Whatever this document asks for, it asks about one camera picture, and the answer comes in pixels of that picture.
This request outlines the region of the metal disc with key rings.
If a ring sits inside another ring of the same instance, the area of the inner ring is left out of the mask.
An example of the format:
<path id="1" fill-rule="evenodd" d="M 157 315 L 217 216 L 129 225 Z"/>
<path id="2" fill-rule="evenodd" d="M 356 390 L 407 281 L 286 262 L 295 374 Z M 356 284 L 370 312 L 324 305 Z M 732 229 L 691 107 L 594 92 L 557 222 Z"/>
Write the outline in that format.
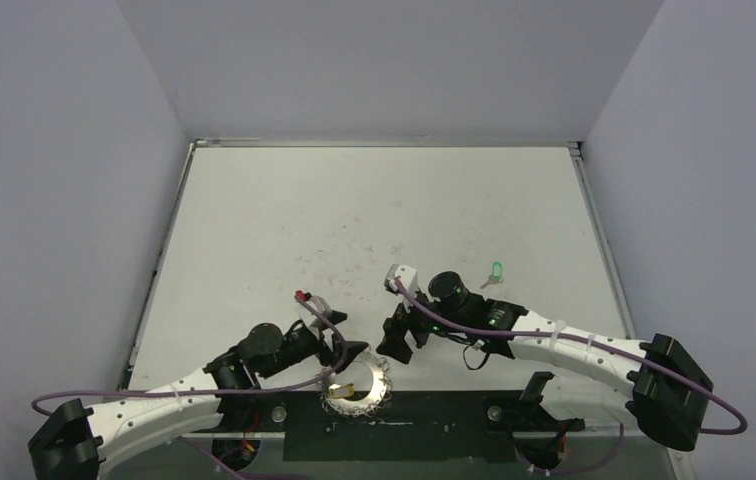
<path id="1" fill-rule="evenodd" d="M 392 398 L 393 385 L 389 361 L 365 351 L 340 374 L 332 374 L 320 387 L 322 409 L 347 418 L 371 417 L 385 407 Z M 331 399 L 327 389 L 331 384 L 353 384 L 356 393 L 345 399 Z"/>

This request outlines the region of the key with yellow tag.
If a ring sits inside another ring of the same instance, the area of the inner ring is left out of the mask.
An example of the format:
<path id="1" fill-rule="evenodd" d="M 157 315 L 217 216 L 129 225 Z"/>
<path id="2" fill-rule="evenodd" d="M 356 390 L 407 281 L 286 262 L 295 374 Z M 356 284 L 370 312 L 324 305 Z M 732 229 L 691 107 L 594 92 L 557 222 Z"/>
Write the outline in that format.
<path id="1" fill-rule="evenodd" d="M 327 394 L 331 399 L 350 398 L 356 393 L 353 384 L 331 384 L 327 389 Z"/>

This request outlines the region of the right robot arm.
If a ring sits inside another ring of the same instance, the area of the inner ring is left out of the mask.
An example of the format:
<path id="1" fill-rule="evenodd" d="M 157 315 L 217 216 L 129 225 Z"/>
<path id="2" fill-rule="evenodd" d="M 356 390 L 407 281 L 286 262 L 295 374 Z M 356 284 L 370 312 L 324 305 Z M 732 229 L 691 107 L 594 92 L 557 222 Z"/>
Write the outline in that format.
<path id="1" fill-rule="evenodd" d="M 472 293 L 445 271 L 422 292 L 408 265 L 395 265 L 385 289 L 400 297 L 383 325 L 378 354 L 409 364 L 432 337 L 509 360 L 550 365 L 574 374 L 551 377 L 519 402 L 522 421 L 542 429 L 574 418 L 635 425 L 651 440 L 694 450 L 713 383 L 674 338 L 650 341 L 599 335 L 548 319 L 522 305 Z"/>

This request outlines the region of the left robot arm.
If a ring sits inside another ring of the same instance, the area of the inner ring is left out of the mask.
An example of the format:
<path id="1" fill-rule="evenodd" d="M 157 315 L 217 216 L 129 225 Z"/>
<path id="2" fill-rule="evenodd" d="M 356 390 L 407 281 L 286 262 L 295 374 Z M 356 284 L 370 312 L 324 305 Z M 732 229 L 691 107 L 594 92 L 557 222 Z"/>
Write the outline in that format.
<path id="1" fill-rule="evenodd" d="M 163 387 L 129 392 L 86 405 L 80 395 L 58 406 L 28 442 L 39 479 L 97 479 L 132 457 L 196 431 L 244 428 L 259 381 L 310 357 L 322 378 L 345 370 L 369 345 L 345 339 L 336 329 L 346 314 L 332 311 L 287 331 L 261 323 L 225 353 Z"/>

